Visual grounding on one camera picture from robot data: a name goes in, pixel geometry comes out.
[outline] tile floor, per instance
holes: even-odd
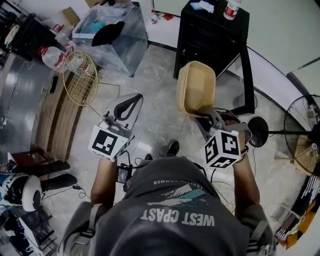
[[[85,107],[81,113],[68,160],[71,165],[69,172],[78,178],[78,183],[88,195],[99,162],[99,157],[88,150],[92,129],[98,124],[100,115],[104,114],[109,102],[118,96],[142,93],[144,97],[133,128],[135,138],[127,148],[131,163],[134,163],[136,158],[143,159],[147,153],[151,153],[154,158],[160,157],[168,150],[169,141],[178,140],[178,156],[189,156],[194,162],[202,165],[202,158],[198,152],[204,146],[205,140],[192,118],[176,110],[177,80],[173,78],[175,56],[173,51],[151,45],[134,77],[106,70],[100,72],[101,84],[97,97],[90,104],[91,107]],[[232,108],[232,102],[228,102],[228,99],[235,93],[231,90],[235,83],[239,81],[229,74],[224,74],[218,79],[215,106]],[[256,92],[255,95],[258,102],[255,114],[242,117],[241,120],[248,122],[254,116],[261,116],[267,121],[270,129],[281,130],[284,113],[259,93]],[[293,204],[306,176],[295,170],[287,161],[275,161],[275,156],[287,154],[285,140],[280,135],[270,137],[262,148],[253,149],[250,146],[248,154],[260,190],[261,205],[275,231],[279,224],[271,218],[272,215],[281,203],[288,206]],[[127,155],[120,156],[118,162],[128,164]],[[212,170],[206,172],[210,177]],[[213,175],[213,181],[222,195],[222,202],[232,203],[232,168],[217,170]],[[124,194],[122,184],[117,183],[115,202],[120,201]],[[43,201],[44,207],[53,215],[51,225],[59,238],[79,203],[88,200],[86,197],[80,199],[78,195],[79,191],[70,189]]]

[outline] transparent storage box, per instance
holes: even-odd
[[[111,44],[91,46],[99,29],[118,22],[124,22],[124,27]],[[78,50],[88,53],[101,68],[128,76],[134,75],[148,49],[141,9],[130,2],[91,8],[74,28],[72,41]]]

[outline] black fan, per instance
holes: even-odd
[[[261,117],[251,119],[248,126],[253,147],[262,147],[270,134],[282,134],[294,161],[306,172],[320,176],[320,96],[296,99],[285,113],[283,130],[269,131]]]

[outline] cabinet door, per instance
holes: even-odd
[[[153,2],[156,11],[181,16],[181,11],[189,0],[153,0]]]

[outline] beige tray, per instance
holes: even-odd
[[[200,109],[212,108],[216,88],[216,74],[209,66],[189,62],[180,69],[176,94],[179,111],[194,115]]]

